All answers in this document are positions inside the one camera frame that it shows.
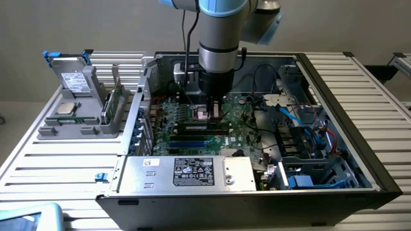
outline hard drive label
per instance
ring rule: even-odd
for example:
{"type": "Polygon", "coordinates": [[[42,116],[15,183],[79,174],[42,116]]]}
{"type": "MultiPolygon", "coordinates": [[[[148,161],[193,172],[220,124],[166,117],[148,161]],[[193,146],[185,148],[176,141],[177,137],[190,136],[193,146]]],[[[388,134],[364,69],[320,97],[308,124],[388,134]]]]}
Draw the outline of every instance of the hard drive label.
{"type": "Polygon", "coordinates": [[[174,158],[174,186],[213,186],[212,158],[174,158]]]}
{"type": "Polygon", "coordinates": [[[89,87],[82,73],[61,73],[65,84],[73,93],[89,92],[89,87]]]}

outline blue clip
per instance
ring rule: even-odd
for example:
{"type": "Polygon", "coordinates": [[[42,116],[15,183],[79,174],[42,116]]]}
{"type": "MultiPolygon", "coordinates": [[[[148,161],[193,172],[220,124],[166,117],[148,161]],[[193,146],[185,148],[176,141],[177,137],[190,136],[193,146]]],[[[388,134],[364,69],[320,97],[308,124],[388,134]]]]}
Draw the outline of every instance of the blue clip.
{"type": "Polygon", "coordinates": [[[86,65],[90,66],[89,54],[86,53],[85,50],[82,51],[81,55],[82,55],[82,58],[85,59],[86,65]]]}
{"type": "Polygon", "coordinates": [[[94,181],[96,181],[96,182],[108,181],[108,180],[106,180],[106,176],[108,176],[108,173],[102,173],[102,172],[97,173],[97,174],[96,174],[96,177],[94,177],[94,181]]]}
{"type": "Polygon", "coordinates": [[[342,189],[345,180],[340,180],[334,184],[313,184],[310,176],[297,175],[288,177],[288,185],[292,189],[342,189]]]}
{"type": "Polygon", "coordinates": [[[145,113],[144,109],[138,107],[137,117],[138,118],[144,117],[144,113],[145,113]]]}
{"type": "Polygon", "coordinates": [[[51,63],[50,63],[50,61],[49,61],[47,51],[42,51],[42,58],[43,58],[43,60],[45,60],[45,62],[46,62],[46,65],[47,65],[49,68],[50,68],[51,63]]]}
{"type": "Polygon", "coordinates": [[[47,51],[42,51],[42,58],[46,62],[46,65],[51,68],[51,63],[50,63],[50,60],[49,58],[55,58],[55,57],[59,57],[61,56],[61,52],[50,52],[47,54],[47,51]]]}

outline metal rack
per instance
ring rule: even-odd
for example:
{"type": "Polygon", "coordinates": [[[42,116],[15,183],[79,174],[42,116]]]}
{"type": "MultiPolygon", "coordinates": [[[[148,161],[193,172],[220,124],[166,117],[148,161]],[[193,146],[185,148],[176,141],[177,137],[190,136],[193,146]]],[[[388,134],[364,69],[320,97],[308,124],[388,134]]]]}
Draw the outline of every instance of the metal rack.
{"type": "MultiPolygon", "coordinates": [[[[409,111],[356,58],[345,57],[342,53],[306,53],[306,56],[404,195],[378,210],[357,212],[334,227],[277,230],[409,230],[409,111]]],[[[136,91],[142,76],[142,52],[94,51],[90,61],[97,67],[98,81],[106,87],[113,86],[110,64],[118,63],[121,83],[136,91]]],[[[38,141],[35,129],[58,97],[55,92],[0,168],[0,210],[54,201],[62,208],[66,230],[118,231],[94,202],[94,196],[108,191],[110,182],[94,182],[94,174],[113,174],[122,133],[114,139],[38,141]]]]}
{"type": "Polygon", "coordinates": [[[411,78],[411,53],[393,53],[393,57],[388,63],[396,67],[396,69],[408,77],[411,78]]]}

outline blue pcie slot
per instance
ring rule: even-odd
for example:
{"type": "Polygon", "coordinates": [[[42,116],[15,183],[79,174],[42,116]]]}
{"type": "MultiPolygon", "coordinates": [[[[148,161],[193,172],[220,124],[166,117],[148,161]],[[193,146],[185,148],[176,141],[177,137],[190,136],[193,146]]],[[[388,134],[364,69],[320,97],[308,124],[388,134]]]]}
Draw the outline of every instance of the blue pcie slot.
{"type": "Polygon", "coordinates": [[[198,142],[169,142],[170,148],[178,148],[178,147],[206,147],[205,141],[198,142]]]}

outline black cable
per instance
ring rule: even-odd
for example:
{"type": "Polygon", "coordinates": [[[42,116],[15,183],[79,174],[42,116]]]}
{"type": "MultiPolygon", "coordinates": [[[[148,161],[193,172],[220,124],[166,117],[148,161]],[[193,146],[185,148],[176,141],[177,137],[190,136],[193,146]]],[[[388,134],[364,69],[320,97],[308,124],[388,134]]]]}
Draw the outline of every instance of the black cable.
{"type": "Polygon", "coordinates": [[[185,50],[185,69],[184,69],[184,85],[186,83],[186,78],[188,78],[188,56],[189,56],[189,41],[190,41],[190,34],[192,34],[192,31],[194,29],[194,27],[197,26],[197,22],[198,22],[198,15],[200,13],[196,13],[196,16],[194,16],[194,21],[193,21],[193,24],[192,24],[192,27],[188,31],[188,34],[186,34],[186,50],[185,50]]]}
{"type": "Polygon", "coordinates": [[[277,71],[276,71],[274,67],[273,67],[272,65],[269,65],[269,64],[261,64],[260,66],[256,67],[254,74],[253,74],[253,82],[252,82],[252,90],[253,90],[253,92],[257,90],[257,84],[256,84],[257,70],[258,70],[262,66],[269,67],[269,68],[272,69],[272,71],[273,71],[273,84],[274,84],[274,82],[276,82],[276,74],[277,74],[277,71]]]}
{"type": "Polygon", "coordinates": [[[266,148],[270,148],[270,147],[273,147],[273,146],[277,146],[277,144],[273,144],[273,145],[269,145],[269,146],[265,147],[265,148],[257,148],[257,147],[254,147],[253,142],[256,141],[257,137],[258,137],[258,136],[256,136],[256,137],[252,139],[252,141],[250,141],[250,147],[253,147],[254,149],[257,149],[257,150],[264,150],[264,149],[266,149],[266,148]]]}
{"type": "Polygon", "coordinates": [[[241,48],[241,64],[237,69],[233,69],[233,71],[238,71],[244,67],[245,58],[246,58],[246,48],[242,47],[241,48]]]}
{"type": "Polygon", "coordinates": [[[185,33],[184,33],[184,21],[185,21],[185,10],[182,10],[182,20],[181,20],[182,43],[184,43],[184,51],[185,51],[185,33]]]}
{"type": "Polygon", "coordinates": [[[233,69],[233,71],[238,71],[238,70],[244,67],[244,61],[245,61],[245,60],[241,60],[240,67],[238,67],[237,69],[233,69]]]}
{"type": "MultiPolygon", "coordinates": [[[[262,100],[262,99],[257,99],[257,100],[249,102],[249,103],[246,104],[246,106],[245,106],[245,108],[244,108],[241,114],[244,115],[245,110],[246,110],[248,106],[249,106],[252,103],[254,103],[254,102],[257,102],[257,101],[261,101],[261,100],[262,100]]],[[[265,131],[265,132],[269,132],[269,133],[272,133],[272,134],[274,135],[274,132],[273,132],[273,131],[269,131],[269,130],[266,130],[266,129],[253,128],[252,126],[249,126],[249,125],[246,124],[246,122],[244,122],[244,124],[245,124],[245,126],[246,126],[249,129],[252,129],[252,130],[254,130],[254,131],[265,131]]],[[[265,148],[256,148],[256,147],[253,146],[253,141],[256,140],[256,138],[257,138],[257,136],[254,137],[254,139],[253,139],[252,142],[250,142],[250,146],[252,146],[254,149],[257,149],[257,150],[264,150],[264,149],[266,149],[266,148],[270,148],[270,147],[273,147],[273,146],[277,146],[277,144],[273,144],[273,145],[269,145],[269,146],[265,147],[265,148]]]]}

